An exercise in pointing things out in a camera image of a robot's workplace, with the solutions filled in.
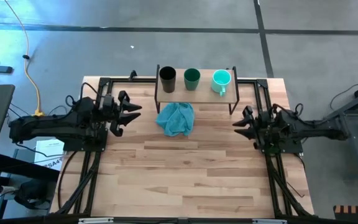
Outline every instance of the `wooden tabletop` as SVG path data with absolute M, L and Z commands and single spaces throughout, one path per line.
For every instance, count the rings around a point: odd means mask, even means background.
M 84 77 L 84 82 L 97 88 L 99 78 Z M 270 78 L 268 85 L 272 103 L 289 108 L 284 80 Z M 232 126 L 242 119 L 241 111 L 246 105 L 255 108 L 252 86 L 239 84 L 240 102 L 232 116 L 227 113 L 228 105 L 193 105 L 193 132 L 173 138 L 164 136 L 155 123 L 154 84 L 115 83 L 114 96 L 120 90 L 127 91 L 131 103 L 143 107 L 142 115 L 123 127 L 122 137 L 109 133 L 99 166 L 92 216 L 273 217 L 264 156 L 253 148 L 253 141 L 235 133 Z M 95 97 L 88 87 L 84 95 Z M 78 152 L 68 165 L 62 180 L 62 202 L 78 185 L 83 156 Z M 283 164 L 287 181 L 305 196 L 301 198 L 290 190 L 313 213 L 302 163 L 292 154 L 283 154 Z M 284 211 L 280 191 L 278 195 Z M 56 210 L 55 193 L 51 212 Z
M 197 89 L 189 91 L 185 86 L 186 69 L 175 69 L 177 72 L 175 91 L 165 93 L 162 88 L 161 79 L 158 79 L 157 102 L 182 102 L 182 103 L 235 103 L 237 102 L 236 84 L 234 82 L 234 71 L 227 70 L 231 74 L 231 82 L 226 88 L 226 94 L 220 96 L 211 88 L 212 76 L 216 70 L 198 69 L 200 72 L 200 81 Z

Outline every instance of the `white paper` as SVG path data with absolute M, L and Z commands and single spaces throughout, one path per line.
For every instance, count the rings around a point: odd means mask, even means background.
M 51 139 L 51 140 L 43 140 L 37 141 L 37 152 L 42 152 L 46 155 L 60 155 L 63 154 L 63 146 L 65 145 L 64 142 Z M 55 156 L 55 157 L 45 157 L 39 153 L 35 153 L 35 162 L 38 165 L 48 167 L 55 170 L 60 170 L 62 168 L 63 157 L 62 156 Z

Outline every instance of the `green mug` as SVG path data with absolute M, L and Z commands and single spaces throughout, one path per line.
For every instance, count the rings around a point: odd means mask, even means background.
M 226 88 L 231 82 L 231 74 L 226 70 L 216 70 L 212 76 L 212 89 L 221 96 L 226 94 Z
M 196 90 L 198 82 L 200 81 L 201 74 L 195 68 L 189 68 L 185 71 L 185 86 L 187 90 Z

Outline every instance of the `cup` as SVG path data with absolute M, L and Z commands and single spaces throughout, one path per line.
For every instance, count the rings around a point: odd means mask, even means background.
M 226 94 L 226 88 L 231 81 L 231 74 L 226 70 L 216 70 L 212 75 L 212 89 L 221 96 Z
M 177 72 L 172 67 L 166 66 L 160 69 L 160 80 L 165 93 L 175 91 L 176 76 Z
M 187 90 L 196 90 L 198 82 L 200 81 L 201 74 L 195 68 L 189 68 L 185 71 L 185 86 Z

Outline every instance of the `yellow cable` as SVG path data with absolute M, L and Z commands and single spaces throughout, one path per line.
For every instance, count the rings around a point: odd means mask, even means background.
M 6 4 L 9 6 L 9 8 L 11 8 L 11 11 L 13 12 L 13 14 L 16 16 L 17 20 L 20 22 L 20 26 L 22 27 L 22 30 L 25 34 L 25 40 L 27 42 L 27 50 L 25 51 L 26 55 L 29 55 L 29 36 L 27 36 L 27 32 L 25 31 L 25 28 L 23 26 L 22 21 L 19 19 L 19 16 L 17 16 L 16 12 L 13 10 L 12 6 L 8 3 L 7 0 L 4 0 L 6 2 Z M 34 115 L 35 116 L 44 116 L 45 114 L 43 112 L 41 112 L 41 98 L 40 98 L 40 90 L 38 89 L 37 84 L 35 84 L 35 82 L 33 81 L 33 79 L 30 77 L 29 73 L 27 72 L 27 60 L 28 59 L 24 59 L 24 73 L 27 76 L 27 78 L 30 80 L 30 82 L 33 84 L 33 86 L 35 87 L 35 91 L 37 92 L 37 109 L 35 110 Z

